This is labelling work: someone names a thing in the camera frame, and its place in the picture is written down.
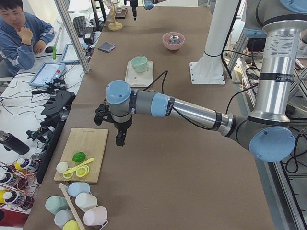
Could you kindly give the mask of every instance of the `warning sticker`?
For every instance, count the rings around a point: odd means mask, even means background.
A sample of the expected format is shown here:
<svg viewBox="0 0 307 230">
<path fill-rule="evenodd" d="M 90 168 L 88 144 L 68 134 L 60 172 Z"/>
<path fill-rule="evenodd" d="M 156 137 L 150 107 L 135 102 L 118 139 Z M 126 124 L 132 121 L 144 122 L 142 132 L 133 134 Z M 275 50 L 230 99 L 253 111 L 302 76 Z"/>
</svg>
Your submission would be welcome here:
<svg viewBox="0 0 307 230">
<path fill-rule="evenodd" d="M 291 57 L 295 55 L 293 50 L 295 34 L 281 34 L 267 37 L 263 58 Z"/>
</svg>

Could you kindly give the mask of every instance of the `keyboard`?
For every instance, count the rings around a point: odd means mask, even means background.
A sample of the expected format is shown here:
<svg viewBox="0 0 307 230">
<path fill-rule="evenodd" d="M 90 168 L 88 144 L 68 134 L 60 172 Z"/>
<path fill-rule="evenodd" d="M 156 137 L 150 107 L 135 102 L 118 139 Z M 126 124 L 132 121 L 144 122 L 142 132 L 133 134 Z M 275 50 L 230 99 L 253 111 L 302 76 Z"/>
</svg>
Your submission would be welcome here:
<svg viewBox="0 0 307 230">
<path fill-rule="evenodd" d="M 76 29 L 78 37 L 83 37 L 85 30 L 85 16 L 78 16 L 73 18 L 72 24 Z"/>
</svg>

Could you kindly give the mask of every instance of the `man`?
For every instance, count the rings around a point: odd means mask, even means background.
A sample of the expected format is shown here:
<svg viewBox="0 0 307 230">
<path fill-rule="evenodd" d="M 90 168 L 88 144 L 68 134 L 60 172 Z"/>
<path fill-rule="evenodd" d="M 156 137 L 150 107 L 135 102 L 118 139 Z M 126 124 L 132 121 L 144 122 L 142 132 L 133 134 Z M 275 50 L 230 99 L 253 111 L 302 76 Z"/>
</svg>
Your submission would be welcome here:
<svg viewBox="0 0 307 230">
<path fill-rule="evenodd" d="M 24 12 L 22 0 L 0 0 L 0 53 L 12 76 L 30 69 L 34 54 L 44 51 L 53 38 L 53 27 Z"/>
</svg>

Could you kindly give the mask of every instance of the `pink bowl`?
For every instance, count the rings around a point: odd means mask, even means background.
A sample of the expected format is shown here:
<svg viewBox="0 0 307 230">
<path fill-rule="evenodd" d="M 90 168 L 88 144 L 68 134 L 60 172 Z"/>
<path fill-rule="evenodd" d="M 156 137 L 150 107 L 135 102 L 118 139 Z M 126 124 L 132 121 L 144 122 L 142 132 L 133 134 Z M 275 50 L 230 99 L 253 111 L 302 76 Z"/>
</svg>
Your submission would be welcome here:
<svg viewBox="0 0 307 230">
<path fill-rule="evenodd" d="M 171 35 L 178 35 L 179 36 L 179 43 L 170 43 L 168 40 L 169 40 L 169 37 Z M 169 33 L 166 33 L 162 36 L 162 41 L 163 41 L 163 45 L 169 49 L 169 50 L 178 50 L 182 47 L 183 43 L 184 43 L 184 36 L 180 33 L 177 33 L 177 32 L 169 32 Z"/>
</svg>

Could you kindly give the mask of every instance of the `yellow cup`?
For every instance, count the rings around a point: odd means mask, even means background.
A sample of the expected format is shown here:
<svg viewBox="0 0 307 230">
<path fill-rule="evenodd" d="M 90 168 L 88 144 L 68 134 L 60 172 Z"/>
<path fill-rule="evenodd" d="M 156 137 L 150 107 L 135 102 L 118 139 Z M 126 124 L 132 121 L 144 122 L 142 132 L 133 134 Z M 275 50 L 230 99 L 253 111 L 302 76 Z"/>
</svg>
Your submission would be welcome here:
<svg viewBox="0 0 307 230">
<path fill-rule="evenodd" d="M 0 204 L 4 204 L 4 198 L 3 198 L 3 194 L 8 192 L 8 190 L 0 190 Z"/>
<path fill-rule="evenodd" d="M 80 228 L 75 220 L 70 220 L 64 225 L 63 230 L 80 230 Z"/>
</svg>

